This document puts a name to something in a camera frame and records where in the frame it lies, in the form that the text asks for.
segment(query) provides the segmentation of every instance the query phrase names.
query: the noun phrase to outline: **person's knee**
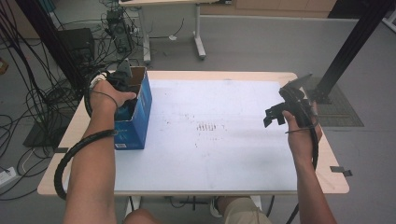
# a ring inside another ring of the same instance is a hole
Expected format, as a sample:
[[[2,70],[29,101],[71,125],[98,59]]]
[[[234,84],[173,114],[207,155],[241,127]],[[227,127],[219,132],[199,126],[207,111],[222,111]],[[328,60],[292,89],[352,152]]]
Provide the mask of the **person's knee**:
[[[160,223],[147,209],[137,209],[128,214],[124,224],[157,224]]]

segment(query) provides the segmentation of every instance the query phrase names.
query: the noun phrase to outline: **forearm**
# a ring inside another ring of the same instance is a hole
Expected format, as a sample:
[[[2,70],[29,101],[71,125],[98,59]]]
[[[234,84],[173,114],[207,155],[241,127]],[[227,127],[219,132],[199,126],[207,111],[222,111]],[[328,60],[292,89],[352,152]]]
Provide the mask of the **forearm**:
[[[336,223],[311,162],[295,161],[301,223]]]
[[[114,109],[104,108],[104,110],[93,111],[90,124],[83,137],[108,129],[114,129]],[[85,218],[88,218],[85,219],[86,223],[115,221],[114,157],[112,136],[99,139],[77,153],[71,168],[64,223],[69,220],[73,223],[76,223],[76,220],[83,223]],[[104,213],[102,217],[87,216],[89,213],[97,214],[94,212],[97,210],[107,211],[108,214]]]

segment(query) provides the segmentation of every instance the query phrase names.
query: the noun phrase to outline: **black box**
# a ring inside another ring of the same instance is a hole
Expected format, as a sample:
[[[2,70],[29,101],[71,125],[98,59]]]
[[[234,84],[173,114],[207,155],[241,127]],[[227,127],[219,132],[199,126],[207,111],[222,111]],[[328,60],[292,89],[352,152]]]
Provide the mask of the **black box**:
[[[95,41],[89,28],[58,31],[58,35],[75,63],[93,61]]]

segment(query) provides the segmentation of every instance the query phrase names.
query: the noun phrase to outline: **shoe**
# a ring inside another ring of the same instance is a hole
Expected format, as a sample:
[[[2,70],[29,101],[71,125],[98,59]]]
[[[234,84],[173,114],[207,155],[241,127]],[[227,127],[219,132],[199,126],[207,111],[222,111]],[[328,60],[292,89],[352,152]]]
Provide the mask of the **shoe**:
[[[218,199],[219,197],[213,197],[209,204],[210,214],[212,214],[213,217],[222,217],[218,208]]]

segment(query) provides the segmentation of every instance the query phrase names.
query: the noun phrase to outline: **black metal pole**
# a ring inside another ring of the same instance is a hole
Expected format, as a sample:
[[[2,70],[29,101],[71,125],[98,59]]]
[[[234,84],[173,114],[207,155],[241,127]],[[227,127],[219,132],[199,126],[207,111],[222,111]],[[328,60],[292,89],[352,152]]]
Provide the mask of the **black metal pole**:
[[[57,29],[53,25],[51,18],[40,5],[38,0],[15,0],[21,8],[23,14],[32,24],[40,39],[46,45],[50,55],[64,72],[70,85],[76,90],[80,99],[85,87],[84,77],[80,74],[74,64],[70,53],[60,40]]]
[[[347,70],[347,67],[363,47],[364,43],[382,21],[394,0],[375,0],[366,9],[353,28],[343,47],[338,51],[332,64],[317,87],[310,91],[310,97],[319,103],[327,101],[332,87]]]

